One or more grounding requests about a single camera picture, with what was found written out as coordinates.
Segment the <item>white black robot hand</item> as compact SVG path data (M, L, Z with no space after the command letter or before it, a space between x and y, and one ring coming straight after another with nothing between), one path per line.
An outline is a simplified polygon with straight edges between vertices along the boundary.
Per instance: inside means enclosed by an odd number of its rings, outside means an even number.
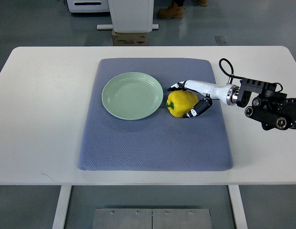
M212 83L195 80L178 82L168 89L168 92L187 91L197 95L198 102L182 118L197 117L212 106L213 100L221 100L226 105L233 105L233 94L239 90L234 84L218 87Z

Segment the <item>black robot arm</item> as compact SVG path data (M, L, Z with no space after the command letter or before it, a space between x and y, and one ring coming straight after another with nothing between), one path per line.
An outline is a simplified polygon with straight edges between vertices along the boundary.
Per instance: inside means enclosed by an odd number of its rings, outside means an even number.
M296 129L296 98L287 98L280 83L236 76L232 64L225 58L219 60L219 67L229 77L228 85L232 85L233 79L241 83L227 93L230 105L244 108L245 116L260 122L266 131Z

